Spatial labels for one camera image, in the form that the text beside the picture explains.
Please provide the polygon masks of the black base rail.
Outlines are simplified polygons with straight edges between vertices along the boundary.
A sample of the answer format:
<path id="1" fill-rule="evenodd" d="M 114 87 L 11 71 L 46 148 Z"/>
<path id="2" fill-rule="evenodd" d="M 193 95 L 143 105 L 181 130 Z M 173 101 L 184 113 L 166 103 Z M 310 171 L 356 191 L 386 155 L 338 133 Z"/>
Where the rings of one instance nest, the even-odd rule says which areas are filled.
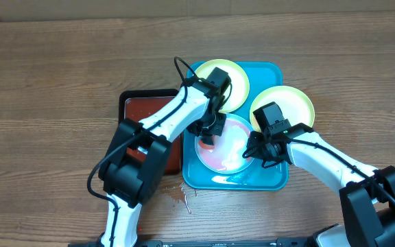
<path id="1" fill-rule="evenodd" d="M 279 237 L 274 240 L 162 242 L 137 241 L 134 247 L 318 247 L 313 237 Z"/>

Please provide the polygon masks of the black rectangular wash basin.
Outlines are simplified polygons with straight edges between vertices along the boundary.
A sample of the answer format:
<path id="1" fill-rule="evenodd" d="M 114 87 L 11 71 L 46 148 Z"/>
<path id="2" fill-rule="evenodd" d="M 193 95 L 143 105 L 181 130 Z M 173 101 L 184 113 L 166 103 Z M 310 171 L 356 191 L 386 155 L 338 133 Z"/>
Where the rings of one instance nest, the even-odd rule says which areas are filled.
<path id="1" fill-rule="evenodd" d="M 119 98 L 119 123 L 126 118 L 139 121 L 150 117 L 177 94 L 177 89 L 124 91 Z M 171 145 L 164 175 L 176 175 L 182 171 L 182 143 L 183 134 L 181 133 Z"/>

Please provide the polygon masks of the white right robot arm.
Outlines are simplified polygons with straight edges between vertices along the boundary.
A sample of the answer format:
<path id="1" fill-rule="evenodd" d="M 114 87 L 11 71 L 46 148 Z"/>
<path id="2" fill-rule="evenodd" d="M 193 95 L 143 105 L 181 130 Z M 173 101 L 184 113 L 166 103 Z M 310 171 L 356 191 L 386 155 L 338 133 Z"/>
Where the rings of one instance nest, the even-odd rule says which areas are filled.
<path id="1" fill-rule="evenodd" d="M 395 246 L 394 166 L 356 161 L 303 123 L 251 132 L 243 157 L 262 160 L 264 168 L 295 165 L 339 196 L 344 223 L 314 233 L 310 246 Z"/>

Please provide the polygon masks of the green and orange sponge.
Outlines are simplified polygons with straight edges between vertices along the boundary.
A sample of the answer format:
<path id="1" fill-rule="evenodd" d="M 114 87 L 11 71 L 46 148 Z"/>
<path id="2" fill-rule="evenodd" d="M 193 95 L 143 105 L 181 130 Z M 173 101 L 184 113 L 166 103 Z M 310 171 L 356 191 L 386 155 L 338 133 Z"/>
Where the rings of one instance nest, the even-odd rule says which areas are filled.
<path id="1" fill-rule="evenodd" d="M 198 144 L 199 148 L 202 148 L 205 150 L 212 150 L 215 148 L 214 136 L 213 135 L 202 136 L 199 138 L 197 144 Z"/>

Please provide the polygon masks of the yellow plate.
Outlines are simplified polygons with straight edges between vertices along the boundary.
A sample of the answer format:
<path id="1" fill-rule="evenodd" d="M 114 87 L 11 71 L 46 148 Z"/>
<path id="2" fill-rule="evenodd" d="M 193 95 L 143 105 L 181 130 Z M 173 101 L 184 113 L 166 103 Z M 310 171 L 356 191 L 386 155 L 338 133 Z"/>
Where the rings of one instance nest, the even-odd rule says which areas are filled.
<path id="1" fill-rule="evenodd" d="M 221 113 L 231 113 L 245 103 L 250 92 L 250 82 L 246 72 L 237 63 L 225 59 L 206 61 L 195 72 L 197 76 L 207 78 L 216 67 L 228 73 L 232 84 L 232 90 L 227 89 L 224 93 L 224 96 L 228 97 L 228 101 L 219 111 Z"/>
<path id="2" fill-rule="evenodd" d="M 275 102 L 292 126 L 304 123 L 313 126 L 315 110 L 309 97 L 301 90 L 291 86 L 273 86 L 259 93 L 250 107 L 250 122 L 255 131 L 260 132 L 260 127 L 253 112 L 261 106 Z"/>

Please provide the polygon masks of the light blue plate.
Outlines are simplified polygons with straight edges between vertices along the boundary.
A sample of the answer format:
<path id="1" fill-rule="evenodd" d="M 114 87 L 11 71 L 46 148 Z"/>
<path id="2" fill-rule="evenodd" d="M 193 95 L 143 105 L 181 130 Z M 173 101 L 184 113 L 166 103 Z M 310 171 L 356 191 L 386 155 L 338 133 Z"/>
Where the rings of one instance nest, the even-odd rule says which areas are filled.
<path id="1" fill-rule="evenodd" d="M 251 124 L 244 118 L 228 113 L 222 135 L 214 135 L 213 145 L 195 138 L 195 151 L 199 160 L 210 170 L 220 174 L 234 174 L 246 169 L 253 158 L 242 157 L 246 150 Z"/>

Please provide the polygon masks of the cardboard backdrop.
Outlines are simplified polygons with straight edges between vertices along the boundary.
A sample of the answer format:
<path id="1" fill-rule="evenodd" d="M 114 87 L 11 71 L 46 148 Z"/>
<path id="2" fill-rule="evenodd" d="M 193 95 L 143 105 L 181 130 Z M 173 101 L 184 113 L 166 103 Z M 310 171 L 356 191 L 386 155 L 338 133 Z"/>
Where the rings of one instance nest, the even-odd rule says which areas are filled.
<path id="1" fill-rule="evenodd" d="M 395 11 L 395 0 L 0 0 L 0 22 Z"/>

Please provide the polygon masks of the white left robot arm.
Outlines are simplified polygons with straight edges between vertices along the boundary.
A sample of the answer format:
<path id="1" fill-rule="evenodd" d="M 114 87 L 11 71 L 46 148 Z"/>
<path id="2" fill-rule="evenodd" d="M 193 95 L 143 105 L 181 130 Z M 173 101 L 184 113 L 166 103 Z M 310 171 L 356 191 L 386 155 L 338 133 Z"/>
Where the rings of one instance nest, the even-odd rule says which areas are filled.
<path id="1" fill-rule="evenodd" d="M 188 130 L 207 145 L 222 134 L 231 79 L 196 75 L 185 78 L 178 94 L 157 113 L 140 121 L 124 119 L 115 130 L 105 157 L 88 175 L 88 192 L 108 202 L 106 230 L 96 246 L 134 246 L 143 204 L 165 172 L 171 144 Z"/>

